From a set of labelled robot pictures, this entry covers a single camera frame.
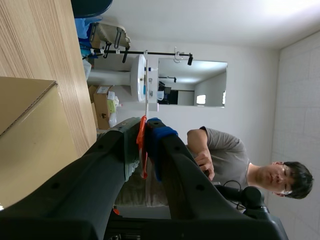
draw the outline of sink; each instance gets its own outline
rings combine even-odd
[[[146,62],[142,54],[138,55],[133,60],[130,71],[131,95],[134,100],[139,102],[144,101],[146,98],[144,95]]]

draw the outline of man's hand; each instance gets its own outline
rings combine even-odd
[[[215,171],[209,150],[199,152],[199,154],[196,156],[194,160],[203,172],[209,172],[208,178],[210,179],[210,181],[212,181],[212,179],[214,179],[215,176]]]

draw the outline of black hair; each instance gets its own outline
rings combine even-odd
[[[303,199],[311,191],[314,178],[305,165],[298,161],[286,161],[283,163],[291,170],[291,176],[294,180],[291,185],[292,192],[285,195],[292,199]]]

